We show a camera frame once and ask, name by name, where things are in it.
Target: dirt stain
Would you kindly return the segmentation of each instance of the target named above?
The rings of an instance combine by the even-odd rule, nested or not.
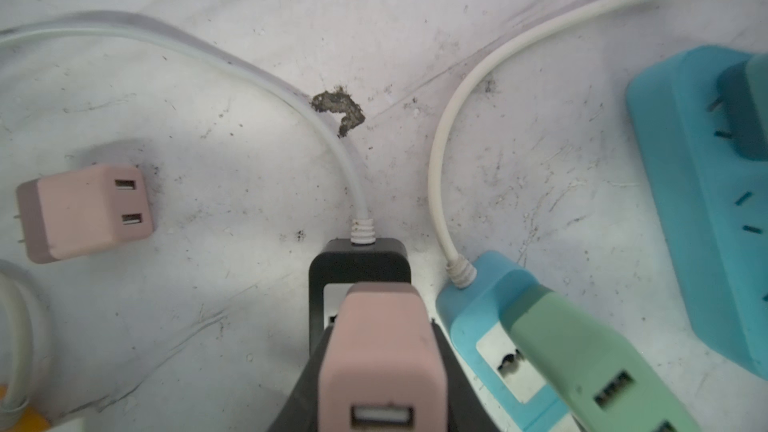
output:
[[[496,85],[496,79],[493,78],[493,76],[489,76],[485,80],[485,93],[496,93],[498,92],[498,86]]]
[[[343,86],[336,86],[333,92],[322,92],[312,98],[312,108],[318,112],[344,114],[339,125],[339,137],[362,124],[366,117],[360,106],[352,100]]]

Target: power cord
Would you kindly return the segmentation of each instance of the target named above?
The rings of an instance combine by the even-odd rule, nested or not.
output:
[[[435,139],[432,141],[432,151],[429,154],[429,168],[427,172],[427,188],[429,200],[429,213],[432,216],[432,224],[435,226],[438,243],[446,255],[448,264],[446,270],[457,288],[468,287],[477,276],[477,270],[463,255],[458,253],[456,246],[448,231],[445,211],[442,206],[442,163],[446,153],[446,144],[456,116],[462,109],[464,102],[487,74],[492,72],[499,64],[515,53],[539,42],[553,34],[561,32],[569,27],[580,24],[586,20],[619,10],[628,6],[642,4],[650,0],[596,0],[590,4],[574,9],[548,20],[525,31],[500,46],[479,64],[472,72],[467,74],[462,83],[453,93],[443,111],[435,131]]]
[[[362,184],[352,165],[350,155],[334,132],[320,120],[307,98],[291,85],[176,27],[147,16],[128,12],[82,12],[36,24],[0,30],[0,47],[71,36],[109,36],[151,43],[163,49],[206,62],[272,92],[293,107],[314,127],[341,166],[355,208],[355,216],[352,220],[352,243],[368,245],[376,241],[373,219],[369,216]]]
[[[32,392],[32,320],[16,283],[0,271],[0,304],[5,307],[11,333],[11,374],[5,397],[0,400],[0,430],[21,419]]]

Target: orange object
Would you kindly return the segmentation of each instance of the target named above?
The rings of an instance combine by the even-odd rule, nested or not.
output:
[[[0,399],[4,397],[5,385],[0,385]],[[24,411],[19,422],[5,432],[41,432],[50,428],[50,423],[30,406]]]

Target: socket hole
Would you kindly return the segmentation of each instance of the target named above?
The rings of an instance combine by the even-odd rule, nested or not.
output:
[[[513,374],[520,368],[520,360],[523,360],[523,353],[519,349],[515,349],[513,354],[506,354],[504,356],[496,370],[498,370],[500,375]]]
[[[739,200],[736,201],[736,205],[740,206],[744,204],[749,197],[752,197],[752,192],[746,192],[743,196],[739,197]]]
[[[114,181],[114,186],[120,190],[136,190],[136,181],[117,179]]]
[[[141,214],[123,214],[123,225],[141,224]]]

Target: dirty white floor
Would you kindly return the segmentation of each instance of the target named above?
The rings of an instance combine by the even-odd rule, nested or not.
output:
[[[174,24],[366,114],[344,143],[381,236],[408,247],[430,311],[444,284],[426,207],[428,150],[463,74],[583,0],[0,0],[0,29],[76,10]],[[768,50],[768,0],[662,0],[593,20],[500,66],[470,99],[443,183],[460,249],[496,249],[631,340],[708,431],[768,430],[768,382],[690,329],[624,105],[646,66],[704,43]],[[68,39],[0,50],[0,263],[54,332],[34,398],[96,430],[263,430],[307,359],[306,274],[348,235],[331,154],[279,100],[175,53]],[[138,164],[157,231],[38,266],[17,184]],[[38,331],[46,314],[36,314]],[[9,360],[0,321],[0,374]],[[489,412],[516,430],[487,392]]]

